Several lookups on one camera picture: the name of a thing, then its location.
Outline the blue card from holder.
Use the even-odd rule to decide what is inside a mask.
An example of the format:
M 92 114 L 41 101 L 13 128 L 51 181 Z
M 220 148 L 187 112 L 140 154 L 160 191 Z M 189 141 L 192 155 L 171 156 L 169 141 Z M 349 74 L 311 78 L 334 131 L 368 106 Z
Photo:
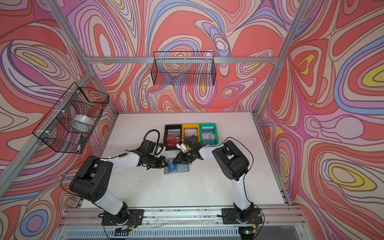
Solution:
M 174 161 L 174 159 L 168 159 L 167 160 L 168 166 L 167 166 L 166 174 L 174 173 L 177 170 L 177 168 L 176 168 L 175 164 L 173 163 L 173 161 Z

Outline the grey leather card holder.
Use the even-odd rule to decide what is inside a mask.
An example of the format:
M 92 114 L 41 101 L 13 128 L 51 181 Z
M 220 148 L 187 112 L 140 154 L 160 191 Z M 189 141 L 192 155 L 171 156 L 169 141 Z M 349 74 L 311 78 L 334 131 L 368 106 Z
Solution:
M 190 167 L 189 165 L 182 165 L 182 164 L 178 164 L 178 165 L 175 165 L 177 170 L 174 172 L 174 173 L 171 173 L 171 174 L 176 174 L 176 173 L 186 173 L 186 172 L 189 172 L 190 171 Z M 166 170 L 167 170 L 167 166 L 165 167 L 164 169 L 164 174 L 165 175 L 168 175 L 166 174 Z

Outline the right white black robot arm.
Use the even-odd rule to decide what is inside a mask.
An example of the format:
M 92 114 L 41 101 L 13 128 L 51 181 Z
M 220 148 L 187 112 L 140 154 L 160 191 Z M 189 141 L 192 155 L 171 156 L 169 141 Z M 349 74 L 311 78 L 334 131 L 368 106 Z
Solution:
M 220 145 L 202 145 L 195 136 L 177 144 L 180 150 L 174 164 L 188 165 L 195 160 L 214 159 L 232 184 L 234 193 L 234 217 L 228 220 L 245 223 L 254 210 L 254 204 L 247 195 L 246 176 L 249 160 L 230 140 Z

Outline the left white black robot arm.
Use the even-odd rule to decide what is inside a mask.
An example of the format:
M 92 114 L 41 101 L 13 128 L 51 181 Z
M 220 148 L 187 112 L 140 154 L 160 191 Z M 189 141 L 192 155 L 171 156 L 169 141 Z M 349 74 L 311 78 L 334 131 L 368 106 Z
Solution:
M 130 213 L 128 205 L 108 189 L 111 175 L 135 167 L 145 167 L 147 170 L 165 168 L 168 164 L 165 157 L 160 155 L 164 149 L 163 144 L 144 140 L 139 148 L 126 150 L 114 157 L 91 156 L 82 163 L 69 189 L 104 211 L 104 226 L 128 225 L 129 218 L 133 218 L 137 226 L 140 221 Z

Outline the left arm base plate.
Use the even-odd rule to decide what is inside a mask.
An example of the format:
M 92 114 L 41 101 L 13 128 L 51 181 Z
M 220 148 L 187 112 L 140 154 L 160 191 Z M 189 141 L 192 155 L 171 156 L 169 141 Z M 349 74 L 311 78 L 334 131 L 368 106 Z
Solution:
M 122 210 L 117 215 L 112 215 L 108 212 L 102 213 L 102 226 L 128 226 L 137 227 L 143 222 L 143 209 L 128 209 Z

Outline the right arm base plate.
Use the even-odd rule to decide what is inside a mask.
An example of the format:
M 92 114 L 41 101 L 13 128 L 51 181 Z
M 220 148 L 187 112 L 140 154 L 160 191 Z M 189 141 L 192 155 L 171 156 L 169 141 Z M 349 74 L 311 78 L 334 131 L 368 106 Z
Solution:
M 252 224 L 260 225 L 264 222 L 263 214 L 258 208 L 248 208 L 244 211 L 236 208 L 223 208 L 220 217 L 225 225 Z

